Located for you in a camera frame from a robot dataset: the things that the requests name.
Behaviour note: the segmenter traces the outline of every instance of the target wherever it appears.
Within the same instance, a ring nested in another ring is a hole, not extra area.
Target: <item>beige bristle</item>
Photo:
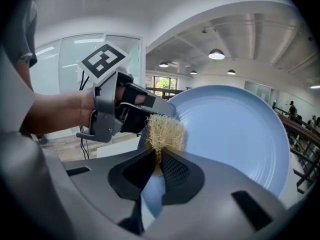
[[[182,150],[184,148],[185,127],[168,115],[152,114],[148,118],[148,131],[145,146],[154,148],[156,163],[161,162],[161,149],[164,147]]]

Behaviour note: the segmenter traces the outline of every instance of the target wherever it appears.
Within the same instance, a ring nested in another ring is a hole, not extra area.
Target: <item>blue plate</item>
[[[184,124],[186,152],[231,165],[280,196],[288,175],[290,148],[283,124],[266,102],[244,89],[225,85],[193,88],[169,102],[176,106],[176,118]],[[139,147],[144,137],[142,134]],[[161,210],[155,193],[164,193],[164,188],[163,178],[154,176],[142,192],[155,216]]]

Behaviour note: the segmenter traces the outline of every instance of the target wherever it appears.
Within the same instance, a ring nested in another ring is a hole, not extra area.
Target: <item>wooden floor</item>
[[[136,137],[137,135],[133,133],[118,133],[116,136],[113,136],[111,141],[109,141],[108,143],[87,140],[86,145],[86,140],[83,140],[83,145],[86,148],[88,146],[89,158],[91,159],[97,157],[97,148],[120,143]],[[75,161],[85,159],[84,153],[80,147],[80,138],[76,137],[75,135],[48,140],[47,144],[41,146],[45,149],[55,151],[62,161]]]

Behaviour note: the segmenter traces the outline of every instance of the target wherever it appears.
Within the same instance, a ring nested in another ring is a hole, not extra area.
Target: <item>green tree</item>
[[[157,83],[156,88],[169,89],[169,78],[162,77]]]

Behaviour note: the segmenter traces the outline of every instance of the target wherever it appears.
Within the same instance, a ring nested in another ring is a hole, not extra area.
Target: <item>window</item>
[[[146,75],[145,76],[145,87],[151,87],[151,88],[161,88],[161,89],[171,89],[176,90],[177,89],[177,78],[171,78],[171,77],[162,77],[162,76],[155,76],[155,75]],[[157,96],[162,96],[161,91],[154,91],[151,90],[151,92]],[[173,96],[173,93],[165,93],[166,96],[170,95]]]

